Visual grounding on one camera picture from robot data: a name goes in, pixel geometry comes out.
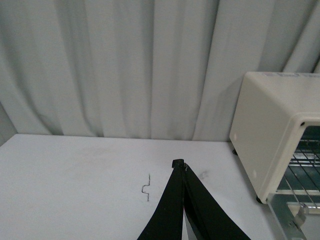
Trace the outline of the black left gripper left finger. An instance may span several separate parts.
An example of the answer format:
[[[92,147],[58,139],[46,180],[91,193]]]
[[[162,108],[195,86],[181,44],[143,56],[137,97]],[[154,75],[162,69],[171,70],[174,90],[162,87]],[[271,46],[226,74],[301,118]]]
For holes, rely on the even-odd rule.
[[[184,160],[172,161],[173,171],[159,203],[139,240],[180,240],[184,215]]]

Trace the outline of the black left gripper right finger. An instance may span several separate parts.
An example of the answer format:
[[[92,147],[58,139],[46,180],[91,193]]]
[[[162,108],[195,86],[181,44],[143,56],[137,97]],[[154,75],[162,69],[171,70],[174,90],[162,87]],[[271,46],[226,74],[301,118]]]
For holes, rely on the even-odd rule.
[[[204,240],[246,240],[248,236],[227,215],[194,171],[184,165],[184,206],[197,237]]]

